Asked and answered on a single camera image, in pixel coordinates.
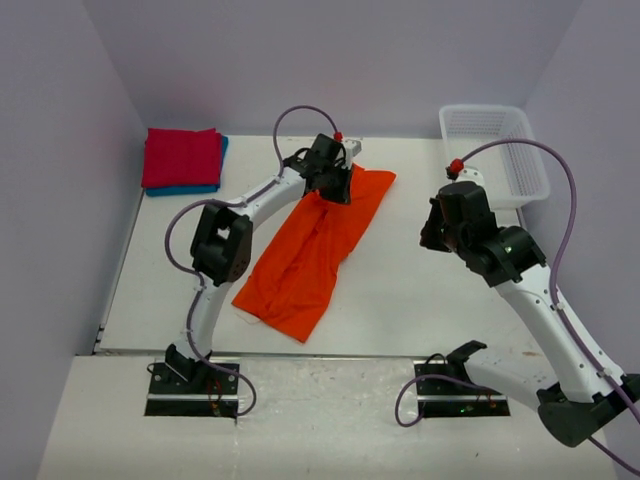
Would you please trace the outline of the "orange t shirt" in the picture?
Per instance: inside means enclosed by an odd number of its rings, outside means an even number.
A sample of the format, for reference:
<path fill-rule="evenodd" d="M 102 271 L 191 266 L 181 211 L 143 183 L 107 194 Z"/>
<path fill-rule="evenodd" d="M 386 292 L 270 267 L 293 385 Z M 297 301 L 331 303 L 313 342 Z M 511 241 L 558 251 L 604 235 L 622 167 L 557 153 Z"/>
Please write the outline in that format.
<path fill-rule="evenodd" d="M 232 305 L 301 343 L 327 311 L 341 263 L 370 226 L 396 180 L 391 171 L 354 168 L 351 203 L 309 193 L 293 209 Z"/>

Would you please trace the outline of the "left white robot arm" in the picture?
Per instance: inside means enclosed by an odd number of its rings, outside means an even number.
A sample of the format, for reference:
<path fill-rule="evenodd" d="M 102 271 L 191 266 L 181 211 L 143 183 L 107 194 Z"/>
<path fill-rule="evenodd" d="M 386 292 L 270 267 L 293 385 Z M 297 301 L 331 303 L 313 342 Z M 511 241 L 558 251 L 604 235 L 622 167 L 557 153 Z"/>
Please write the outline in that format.
<path fill-rule="evenodd" d="M 320 134 L 311 147 L 284 159 L 279 173 L 246 194 L 230 202 L 199 201 L 183 210 L 203 208 L 190 246 L 192 265 L 180 268 L 195 275 L 198 286 L 185 329 L 165 353 L 170 371 L 190 382 L 209 364 L 215 325 L 231 287 L 249 267 L 255 230 L 312 192 L 349 204 L 353 160 L 361 150 L 359 140 Z"/>

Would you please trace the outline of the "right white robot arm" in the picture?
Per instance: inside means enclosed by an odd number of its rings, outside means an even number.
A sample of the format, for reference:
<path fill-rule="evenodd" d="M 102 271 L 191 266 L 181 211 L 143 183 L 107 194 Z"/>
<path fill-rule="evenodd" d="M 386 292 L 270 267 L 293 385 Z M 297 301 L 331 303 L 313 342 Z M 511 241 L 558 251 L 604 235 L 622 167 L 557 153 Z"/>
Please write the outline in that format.
<path fill-rule="evenodd" d="M 516 338 L 504 347 L 470 341 L 447 359 L 474 385 L 536 411 L 561 444 L 576 447 L 639 399 L 639 377 L 597 344 L 559 291 L 533 237 L 500 227 L 485 190 L 462 181 L 430 200 L 421 246 L 456 254 L 515 311 L 542 353 L 527 357 Z"/>

